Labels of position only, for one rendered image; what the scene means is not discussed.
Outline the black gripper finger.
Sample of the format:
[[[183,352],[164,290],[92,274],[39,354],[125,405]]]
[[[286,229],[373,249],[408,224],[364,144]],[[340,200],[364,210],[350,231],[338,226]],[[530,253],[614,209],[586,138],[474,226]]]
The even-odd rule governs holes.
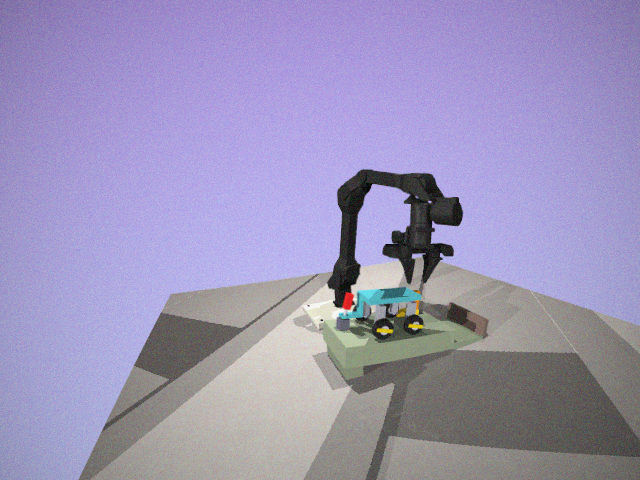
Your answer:
[[[407,284],[411,284],[412,278],[413,278],[415,259],[407,258],[407,259],[398,259],[398,260],[402,263],[402,266],[404,268]]]
[[[422,254],[424,259],[424,270],[423,270],[423,282],[426,283],[434,268],[437,264],[443,259],[442,257],[430,257],[428,255]]]

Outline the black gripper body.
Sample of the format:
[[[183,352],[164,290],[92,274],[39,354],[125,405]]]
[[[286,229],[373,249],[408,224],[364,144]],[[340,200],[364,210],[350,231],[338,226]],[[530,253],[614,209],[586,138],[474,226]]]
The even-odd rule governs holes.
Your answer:
[[[431,233],[435,232],[432,224],[409,223],[407,229],[410,231],[408,246],[399,244],[385,244],[382,249],[382,255],[392,259],[412,258],[413,254],[423,254],[430,257],[454,256],[454,248],[451,245],[443,243],[431,244]]]

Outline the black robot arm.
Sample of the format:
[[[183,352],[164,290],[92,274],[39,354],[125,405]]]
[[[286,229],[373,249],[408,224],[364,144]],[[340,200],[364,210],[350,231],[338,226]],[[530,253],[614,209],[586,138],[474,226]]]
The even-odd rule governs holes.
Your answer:
[[[343,307],[346,292],[352,293],[351,286],[357,284],[361,275],[361,264],[355,259],[358,213],[372,184],[394,187],[410,195],[404,200],[405,204],[411,204],[410,223],[433,221],[436,225],[459,226],[463,219],[459,197],[445,198],[432,174],[358,171],[337,191],[342,212],[340,254],[327,282],[328,288],[335,291],[333,303],[337,308]]]

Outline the light blue wheeled trolley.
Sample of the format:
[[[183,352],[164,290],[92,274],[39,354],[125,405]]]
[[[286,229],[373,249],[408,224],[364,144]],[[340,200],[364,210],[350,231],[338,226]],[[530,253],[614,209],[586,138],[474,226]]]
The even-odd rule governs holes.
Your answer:
[[[416,315],[417,302],[421,295],[407,287],[390,289],[357,290],[357,303],[351,312],[339,313],[342,319],[356,318],[366,321],[372,314],[371,305],[376,305],[373,334],[377,339],[387,339],[394,332],[394,325],[385,317],[392,318],[398,314],[399,303],[407,302],[405,308],[404,328],[408,334],[418,334],[424,327],[424,321]]]

